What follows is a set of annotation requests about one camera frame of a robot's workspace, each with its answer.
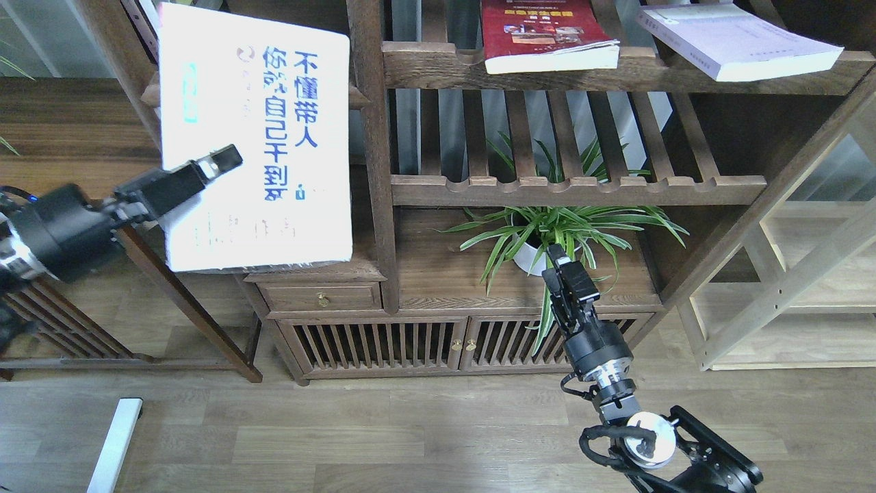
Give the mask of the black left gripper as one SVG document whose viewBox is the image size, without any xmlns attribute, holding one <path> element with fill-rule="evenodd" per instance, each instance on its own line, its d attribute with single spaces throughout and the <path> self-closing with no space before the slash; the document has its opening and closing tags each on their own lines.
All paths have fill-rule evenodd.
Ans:
<svg viewBox="0 0 876 493">
<path fill-rule="evenodd" d="M 123 247 L 116 232 L 133 223 L 157 220 L 243 164 L 228 144 L 175 171 L 150 170 L 125 182 L 100 206 L 68 184 L 14 212 L 14 284 L 43 274 L 72 283 L 111 260 Z"/>
</svg>

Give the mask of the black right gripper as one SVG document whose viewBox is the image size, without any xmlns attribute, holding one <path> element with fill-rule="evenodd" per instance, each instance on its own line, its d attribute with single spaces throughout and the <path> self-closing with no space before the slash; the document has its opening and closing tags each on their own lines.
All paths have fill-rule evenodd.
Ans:
<svg viewBox="0 0 876 493">
<path fill-rule="evenodd" d="M 545 284 L 575 375 L 583 381 L 625 380 L 632 364 L 631 350 L 616 324 L 598 318 L 594 303 L 600 291 L 589 273 L 560 244 L 550 244 L 545 254 L 550 259 Z"/>
</svg>

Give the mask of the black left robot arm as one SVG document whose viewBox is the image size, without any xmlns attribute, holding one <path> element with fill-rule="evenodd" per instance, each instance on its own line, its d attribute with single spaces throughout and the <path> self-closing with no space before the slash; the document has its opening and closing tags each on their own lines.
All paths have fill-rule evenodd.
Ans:
<svg viewBox="0 0 876 493">
<path fill-rule="evenodd" d="M 18 293 L 41 275 L 72 283 L 123 252 L 118 230 L 156 221 L 243 165 L 234 144 L 173 170 L 152 168 L 98 205 L 66 184 L 36 196 L 2 187 L 2 294 Z"/>
</svg>

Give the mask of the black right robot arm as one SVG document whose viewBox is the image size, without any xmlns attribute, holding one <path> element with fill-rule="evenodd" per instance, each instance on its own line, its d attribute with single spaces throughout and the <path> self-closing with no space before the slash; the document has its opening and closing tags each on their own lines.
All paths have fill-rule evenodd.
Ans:
<svg viewBox="0 0 876 493">
<path fill-rule="evenodd" d="M 667 416 L 642 411 L 627 375 L 632 352 L 617 325 L 595 312 L 600 291 L 562 246 L 551 244 L 547 254 L 552 266 L 543 278 L 572 365 L 567 377 L 591 384 L 579 396 L 601 420 L 582 431 L 583 455 L 641 492 L 753 492 L 762 471 L 691 413 L 680 406 Z"/>
</svg>

